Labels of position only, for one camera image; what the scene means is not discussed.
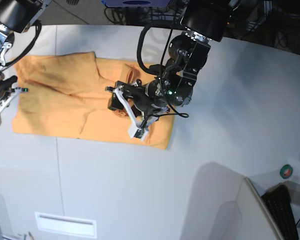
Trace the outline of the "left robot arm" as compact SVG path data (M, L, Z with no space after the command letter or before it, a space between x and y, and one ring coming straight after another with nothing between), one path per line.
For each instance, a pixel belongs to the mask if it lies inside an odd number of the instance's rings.
M145 73L154 76L154 80L149 83L141 79L131 83L116 81L113 87L105 89L112 94L108 108L124 110L129 116L131 138L144 140L149 127L161 117L189 117L176 108L191 101L199 71L208 59L209 42L222 40L236 6L230 0L189 0L179 23L175 19L154 20L143 28L137 45L137 62ZM146 33L154 27L178 29L181 34L168 37L163 51L169 55L166 63L147 67L142 61L142 47Z

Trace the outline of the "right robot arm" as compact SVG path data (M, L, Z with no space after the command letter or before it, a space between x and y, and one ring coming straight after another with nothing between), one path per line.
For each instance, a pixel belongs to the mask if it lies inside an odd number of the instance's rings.
M39 16L51 3L50 0L1 0L0 1L0 126L1 113L22 93L29 90L24 87L13 87L18 77L13 75L5 79L4 71L12 67L34 47L42 24ZM15 59L7 62L5 55L13 47L15 33L21 34L34 27L35 34L29 45Z

